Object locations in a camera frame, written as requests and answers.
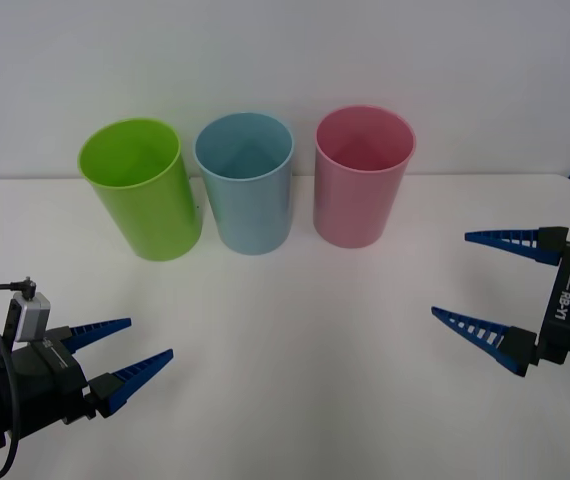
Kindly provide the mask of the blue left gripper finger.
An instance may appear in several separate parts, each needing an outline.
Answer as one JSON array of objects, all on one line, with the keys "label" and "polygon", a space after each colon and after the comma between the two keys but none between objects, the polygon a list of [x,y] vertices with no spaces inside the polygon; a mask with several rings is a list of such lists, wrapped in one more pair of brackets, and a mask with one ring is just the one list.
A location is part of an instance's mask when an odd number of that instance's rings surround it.
[{"label": "blue left gripper finger", "polygon": [[173,358],[173,350],[168,349],[115,372],[95,377],[89,381],[89,393],[84,399],[103,418],[108,418],[120,410]]},{"label": "blue left gripper finger", "polygon": [[104,339],[116,332],[129,328],[130,318],[121,318],[80,326],[64,326],[48,331],[49,339],[59,341],[71,354],[78,350]]}]

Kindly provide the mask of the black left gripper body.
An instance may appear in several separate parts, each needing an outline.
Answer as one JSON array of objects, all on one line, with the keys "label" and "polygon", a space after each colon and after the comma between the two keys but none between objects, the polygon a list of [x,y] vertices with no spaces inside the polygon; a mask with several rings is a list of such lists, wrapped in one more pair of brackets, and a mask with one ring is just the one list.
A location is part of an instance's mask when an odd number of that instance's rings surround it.
[{"label": "black left gripper body", "polygon": [[85,416],[85,375],[60,334],[46,334],[12,352],[21,425],[70,424]]}]

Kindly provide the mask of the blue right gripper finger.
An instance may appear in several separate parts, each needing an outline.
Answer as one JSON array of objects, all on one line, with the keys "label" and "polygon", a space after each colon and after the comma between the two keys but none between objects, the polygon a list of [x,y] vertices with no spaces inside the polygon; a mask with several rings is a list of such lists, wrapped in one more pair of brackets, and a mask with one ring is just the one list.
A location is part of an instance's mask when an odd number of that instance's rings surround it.
[{"label": "blue right gripper finger", "polygon": [[467,232],[464,240],[506,251],[538,263],[559,263],[569,229],[561,226],[537,229]]},{"label": "blue right gripper finger", "polygon": [[491,356],[511,373],[525,377],[535,364],[537,334],[514,326],[482,320],[436,306],[431,313],[462,338]]}]

